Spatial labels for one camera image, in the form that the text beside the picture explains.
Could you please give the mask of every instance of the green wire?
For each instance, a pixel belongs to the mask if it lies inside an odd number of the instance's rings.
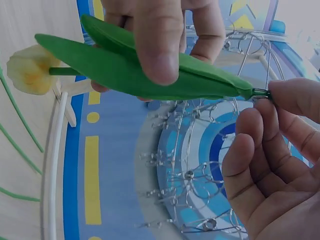
[[[31,202],[40,202],[39,198],[16,194],[16,193],[8,191],[8,190],[6,190],[6,189],[4,189],[2,187],[0,187],[0,192],[5,194],[5,195],[8,195],[9,197],[12,197],[14,199],[20,199],[20,200],[31,201]]]
[[[21,121],[22,121],[25,129],[26,129],[26,130],[28,131],[28,133],[30,134],[32,140],[33,140],[34,143],[37,145],[37,147],[39,148],[40,152],[43,153],[43,152],[44,152],[43,147],[40,145],[40,143],[38,142],[36,136],[35,136],[34,133],[31,131],[29,125],[27,124],[24,116],[22,115],[22,113],[21,113],[21,111],[20,111],[20,109],[19,109],[19,107],[18,107],[18,105],[17,105],[17,103],[16,103],[16,101],[15,101],[15,99],[14,99],[14,96],[12,95],[12,93],[11,93],[11,91],[10,91],[10,88],[9,88],[9,86],[8,86],[6,80],[5,80],[4,75],[3,75],[3,70],[1,69],[1,66],[0,66],[0,80],[1,80],[1,82],[2,82],[2,84],[3,84],[3,87],[4,87],[5,91],[6,91],[6,94],[8,95],[8,97],[9,97],[9,99],[10,99],[10,101],[11,101],[11,103],[12,103],[12,105],[13,105],[15,111],[16,111],[16,113],[18,114],[19,118],[21,119]]]
[[[6,136],[6,138],[9,140],[9,142],[13,145],[13,147],[18,151],[18,153],[23,157],[23,159],[30,165],[32,169],[37,171],[40,175],[42,175],[42,171],[30,160],[30,158],[25,154],[24,151],[18,146],[18,144],[12,139],[12,137],[9,135],[7,130],[2,126],[0,123],[0,130],[3,132],[3,134]]]

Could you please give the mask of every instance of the blue stripe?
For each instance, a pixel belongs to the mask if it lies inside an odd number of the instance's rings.
[[[86,79],[77,76],[75,81]],[[63,226],[65,240],[79,240],[78,223],[78,146],[81,126],[83,94],[74,96],[71,105],[77,120],[76,127],[68,125],[66,132],[64,168],[63,168]]]
[[[81,17],[83,14],[90,14],[90,9],[89,9],[89,2],[88,0],[76,0],[77,6],[78,6],[78,12],[79,12],[79,17]],[[86,33],[85,29],[82,27],[82,33]]]

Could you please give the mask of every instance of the hand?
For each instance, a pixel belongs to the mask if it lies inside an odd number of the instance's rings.
[[[228,200],[251,240],[313,240],[320,236],[320,83],[271,82],[269,100],[245,109],[222,164]],[[283,135],[314,164],[291,155]]]
[[[186,10],[192,10],[199,36],[191,55],[213,63],[223,47],[226,34],[218,0],[101,1],[106,22],[134,32],[142,69],[157,84],[170,85],[178,78],[179,52],[186,50]],[[106,90],[92,86],[98,92]]]

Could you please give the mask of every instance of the finger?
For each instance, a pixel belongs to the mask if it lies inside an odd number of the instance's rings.
[[[260,112],[247,108],[241,112],[236,121],[236,133],[248,134],[254,142],[254,155],[249,165],[254,183],[264,196],[268,197],[284,187],[284,181],[274,174],[268,164],[262,145],[264,123]]]
[[[104,92],[107,92],[109,89],[94,82],[94,81],[91,81],[91,87],[93,88],[93,90],[95,90],[96,92],[99,92],[99,93],[104,93]]]
[[[282,187],[284,188],[285,183],[292,182],[309,168],[303,161],[291,156],[279,129],[277,110],[271,101],[261,99],[254,107],[260,112],[263,119],[262,146],[266,160],[271,171],[283,180]]]
[[[124,28],[126,23],[126,18],[120,14],[107,12],[104,16],[104,21],[109,24],[116,25],[120,28]]]
[[[134,18],[131,16],[125,16],[125,23],[123,28],[125,30],[128,30],[129,32],[133,32],[134,31]]]
[[[145,103],[148,103],[148,102],[151,102],[151,101],[152,101],[152,99],[143,98],[143,97],[139,97],[139,96],[137,96],[137,98],[138,98],[140,101],[143,101],[143,102],[145,102]]]
[[[277,112],[283,135],[306,159],[315,163],[320,158],[320,132],[297,115],[281,108]]]
[[[250,175],[249,164],[255,143],[250,135],[238,134],[222,162],[222,175],[227,198],[246,226],[252,213],[265,200]]]
[[[137,0],[136,51],[146,76],[170,85],[179,75],[179,45],[184,30],[180,0]]]
[[[183,32],[180,39],[179,52],[184,53],[187,49],[187,35],[186,35],[186,11],[182,11],[183,15]]]
[[[213,63],[223,48],[226,38],[225,25],[217,0],[194,9],[193,23],[199,36],[191,55],[200,60]]]
[[[305,78],[271,81],[269,90],[280,108],[320,123],[320,82]]]

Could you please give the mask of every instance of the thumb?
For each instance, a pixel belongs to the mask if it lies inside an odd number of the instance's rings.
[[[179,76],[179,47],[184,31],[180,0],[137,0],[134,37],[146,76],[170,85]]]
[[[320,83],[306,78],[271,81],[269,90],[276,105],[320,124]]]

